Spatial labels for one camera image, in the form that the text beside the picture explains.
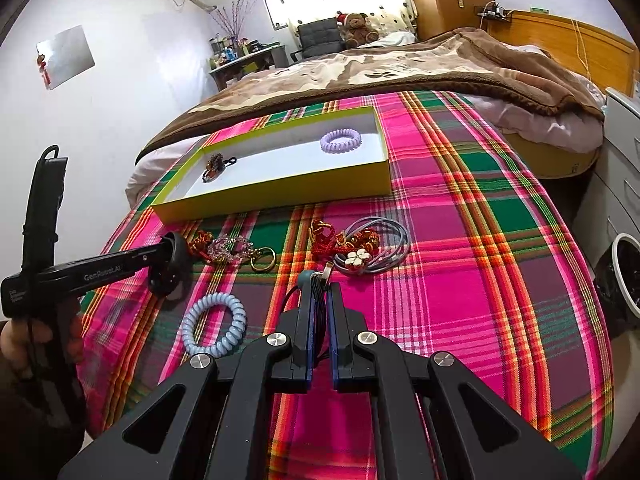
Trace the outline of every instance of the metal screw cap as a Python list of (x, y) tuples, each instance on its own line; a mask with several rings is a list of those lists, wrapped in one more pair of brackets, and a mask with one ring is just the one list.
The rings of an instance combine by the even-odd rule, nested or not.
[(453, 355), (449, 352), (438, 352), (433, 356), (433, 360), (438, 366), (451, 366), (453, 364)]
[(189, 363), (194, 368), (206, 368), (211, 364), (211, 356), (207, 354), (196, 354), (189, 360)]
[(271, 346), (282, 346), (287, 342), (287, 336), (285, 336), (282, 332), (274, 332), (273, 334), (269, 334), (267, 336), (267, 343)]
[(360, 332), (358, 334), (358, 341), (360, 341), (363, 345), (373, 345), (373, 343), (375, 343), (377, 340), (378, 336), (373, 332), (369, 332), (368, 330), (366, 332)]

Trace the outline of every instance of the teddy bear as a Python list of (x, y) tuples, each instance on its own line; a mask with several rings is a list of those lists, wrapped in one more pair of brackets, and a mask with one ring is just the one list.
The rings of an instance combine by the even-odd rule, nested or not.
[(364, 13), (344, 14), (338, 12), (338, 23), (344, 27), (347, 48), (358, 48), (380, 38), (380, 35), (370, 25), (367, 25), (367, 15)]

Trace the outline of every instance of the decorative branch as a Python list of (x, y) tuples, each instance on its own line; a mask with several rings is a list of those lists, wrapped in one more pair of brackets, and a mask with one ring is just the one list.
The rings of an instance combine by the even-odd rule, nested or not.
[(244, 19), (254, 8), (254, 5), (255, 2), (251, 0), (234, 0), (231, 2), (230, 14), (226, 11), (226, 7), (222, 7), (222, 9), (214, 9), (210, 15), (228, 36), (238, 40), (242, 33)]

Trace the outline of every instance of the window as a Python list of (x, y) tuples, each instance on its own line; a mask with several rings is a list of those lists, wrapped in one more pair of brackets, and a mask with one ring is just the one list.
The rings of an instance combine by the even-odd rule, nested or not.
[(271, 25), (273, 30), (279, 30), (281, 28), (288, 27), (287, 25), (287, 13), (285, 12), (284, 2), (282, 0), (264, 0), (269, 16), (271, 18)]

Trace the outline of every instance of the yellow box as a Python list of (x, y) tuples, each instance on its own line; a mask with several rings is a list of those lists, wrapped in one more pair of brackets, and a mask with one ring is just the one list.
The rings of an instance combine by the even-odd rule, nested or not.
[[(362, 144), (325, 153), (321, 137), (352, 128)], [(211, 155), (238, 160), (204, 184)], [(318, 114), (252, 130), (199, 149), (151, 204), (162, 222), (208, 218), (271, 207), (391, 193), (388, 151), (373, 107)]]

